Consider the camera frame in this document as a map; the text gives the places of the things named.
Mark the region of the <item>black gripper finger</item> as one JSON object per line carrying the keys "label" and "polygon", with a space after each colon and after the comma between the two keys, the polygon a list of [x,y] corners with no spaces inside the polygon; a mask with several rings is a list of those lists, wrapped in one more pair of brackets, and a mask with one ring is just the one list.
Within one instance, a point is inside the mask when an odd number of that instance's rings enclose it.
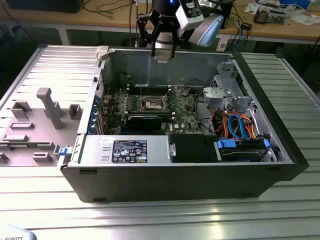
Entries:
{"label": "black gripper finger", "polygon": [[162,21],[162,49],[170,52],[173,59],[178,45],[182,39],[178,37],[180,24],[178,21]]}
{"label": "black gripper finger", "polygon": [[[153,25],[152,33],[148,33],[146,25],[148,22],[151,22]],[[151,56],[156,55],[156,40],[161,33],[162,20],[159,13],[147,13],[147,14],[138,14],[136,20],[140,35],[142,39],[152,45]]]}

